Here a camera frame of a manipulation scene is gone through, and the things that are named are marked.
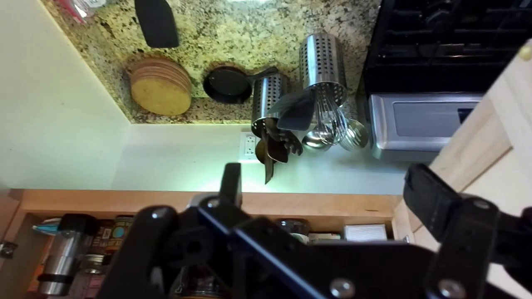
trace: kitchen utensil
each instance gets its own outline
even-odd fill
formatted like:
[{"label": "kitchen utensil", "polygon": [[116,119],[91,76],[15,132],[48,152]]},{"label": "kitchen utensil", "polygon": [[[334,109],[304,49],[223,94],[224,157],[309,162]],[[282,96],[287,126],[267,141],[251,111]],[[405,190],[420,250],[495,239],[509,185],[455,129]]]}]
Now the kitchen utensil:
[{"label": "kitchen utensil", "polygon": [[267,141],[266,131],[259,142],[254,146],[254,156],[264,164],[264,184],[267,184],[274,174],[274,161],[267,154]]},{"label": "kitchen utensil", "polygon": [[314,96],[309,89],[282,94],[267,114],[277,117],[279,129],[304,131],[312,121]]},{"label": "kitchen utensil", "polygon": [[184,82],[184,87],[191,89],[191,81],[188,73],[169,58],[143,58],[139,61],[128,64],[126,71],[129,76],[139,74],[143,71],[168,74]]},{"label": "kitchen utensil", "polygon": [[346,92],[342,54],[339,41],[332,34],[309,34],[301,46],[299,59],[302,89],[331,84],[337,89],[336,92]]},{"label": "kitchen utensil", "polygon": [[176,116],[191,104],[186,71],[168,58],[146,58],[126,66],[131,97],[144,109]]},{"label": "kitchen utensil", "polygon": [[134,79],[131,96],[141,107],[166,116],[183,114],[191,104],[188,89],[161,76]]},{"label": "kitchen utensil", "polygon": [[284,147],[284,142],[271,137],[269,134],[266,134],[266,137],[267,137],[266,154],[276,162],[287,162],[289,151],[287,147]]},{"label": "kitchen utensil", "polygon": [[334,89],[327,84],[316,86],[316,121],[302,137],[302,144],[311,149],[329,149],[344,134],[344,124],[334,101]]},{"label": "kitchen utensil", "polygon": [[271,116],[269,111],[281,99],[282,101],[286,99],[282,94],[287,92],[287,87],[289,87],[287,76],[284,76],[279,71],[266,73],[254,79],[251,131],[256,136],[262,134],[266,117],[276,117],[276,116]]},{"label": "kitchen utensil", "polygon": [[166,0],[134,0],[134,11],[148,46],[173,48],[179,44],[176,21]]},{"label": "kitchen utensil", "polygon": [[251,81],[249,76],[238,68],[219,66],[206,74],[203,89],[214,101],[234,104],[251,96]]},{"label": "kitchen utensil", "polygon": [[88,214],[65,214],[61,217],[43,274],[38,275],[40,293],[68,293],[78,269],[78,257],[86,252],[96,230],[98,220]]}]

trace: metal container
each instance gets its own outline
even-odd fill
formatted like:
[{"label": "metal container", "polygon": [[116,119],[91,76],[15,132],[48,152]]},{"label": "metal container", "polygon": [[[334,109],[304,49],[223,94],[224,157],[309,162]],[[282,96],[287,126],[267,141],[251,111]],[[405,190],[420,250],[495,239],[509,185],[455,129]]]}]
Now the metal container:
[{"label": "metal container", "polygon": [[289,79],[282,73],[269,73],[254,79],[251,131],[261,137],[269,107],[287,92]]},{"label": "metal container", "polygon": [[339,41],[327,33],[309,34],[299,54],[302,89],[321,82],[332,82],[346,87],[344,61]]},{"label": "metal container", "polygon": [[90,247],[98,220],[86,214],[65,214],[53,239],[45,270],[38,275],[40,292],[65,295],[73,282],[80,255]]}]

